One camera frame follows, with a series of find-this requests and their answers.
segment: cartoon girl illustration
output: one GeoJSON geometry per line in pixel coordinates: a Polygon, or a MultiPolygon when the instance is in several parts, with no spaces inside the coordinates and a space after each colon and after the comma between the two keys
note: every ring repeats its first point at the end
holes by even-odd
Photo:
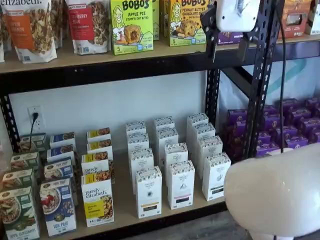
{"type": "Polygon", "coordinates": [[[113,39],[115,39],[115,42],[118,44],[125,44],[127,43],[125,39],[125,23],[123,20],[123,12],[119,5],[115,6],[113,9],[113,15],[112,15],[112,26],[113,26],[113,39]]]}
{"type": "Polygon", "coordinates": [[[164,1],[164,31],[165,32],[168,29],[168,14],[169,14],[169,8],[170,8],[169,5],[170,5],[170,1],[165,0],[164,1]]]}
{"type": "Polygon", "coordinates": [[[178,27],[181,26],[181,5],[179,2],[175,2],[172,7],[171,12],[171,32],[175,31],[178,27]]]}

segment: floor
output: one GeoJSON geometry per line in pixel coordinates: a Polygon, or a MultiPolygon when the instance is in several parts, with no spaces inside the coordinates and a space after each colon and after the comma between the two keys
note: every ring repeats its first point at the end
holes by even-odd
{"type": "MultiPolygon", "coordinates": [[[[148,232],[125,240],[252,240],[229,212],[221,212],[193,221],[148,232]]],[[[301,240],[320,240],[320,232],[299,237],[301,240]]]]}

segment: bobo's logo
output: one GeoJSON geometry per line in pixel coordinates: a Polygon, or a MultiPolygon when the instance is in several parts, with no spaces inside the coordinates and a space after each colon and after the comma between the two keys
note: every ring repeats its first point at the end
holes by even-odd
{"type": "Polygon", "coordinates": [[[206,5],[206,0],[182,0],[182,7],[186,5],[196,6],[197,4],[201,4],[201,6],[206,5]]]}
{"type": "Polygon", "coordinates": [[[138,10],[139,8],[149,8],[150,0],[125,0],[122,2],[123,10],[126,11],[128,8],[138,10]]]}

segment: blue oatmeal box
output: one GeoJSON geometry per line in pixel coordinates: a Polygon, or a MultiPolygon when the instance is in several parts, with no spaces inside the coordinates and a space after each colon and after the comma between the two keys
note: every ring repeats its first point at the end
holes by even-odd
{"type": "Polygon", "coordinates": [[[74,204],[78,205],[77,188],[74,168],[71,158],[66,157],[44,166],[44,178],[46,181],[53,181],[63,177],[70,177],[74,204]]]}
{"type": "Polygon", "coordinates": [[[77,229],[76,211],[69,177],[42,183],[40,198],[50,237],[77,229]]]}
{"type": "Polygon", "coordinates": [[[77,151],[76,148],[76,140],[75,140],[75,132],[67,132],[67,133],[62,133],[62,134],[57,134],[57,135],[52,135],[50,137],[50,148],[55,149],[67,145],[72,145],[73,150],[77,151]]]}
{"type": "Polygon", "coordinates": [[[72,165],[74,166],[76,165],[74,147],[72,144],[52,148],[46,152],[46,159],[48,163],[52,163],[54,161],[64,159],[64,158],[71,158],[72,165]]]}

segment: stack of purple boxes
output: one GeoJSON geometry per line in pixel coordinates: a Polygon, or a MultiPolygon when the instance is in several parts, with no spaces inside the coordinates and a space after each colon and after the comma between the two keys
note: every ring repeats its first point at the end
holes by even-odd
{"type": "MultiPolygon", "coordinates": [[[[280,114],[272,105],[264,106],[256,156],[279,149],[281,144],[280,114]]],[[[295,98],[283,101],[285,147],[300,148],[320,142],[320,98],[306,101],[295,98]]],[[[242,140],[245,134],[247,110],[228,110],[227,122],[221,134],[225,151],[234,160],[242,157],[242,140]]]]}

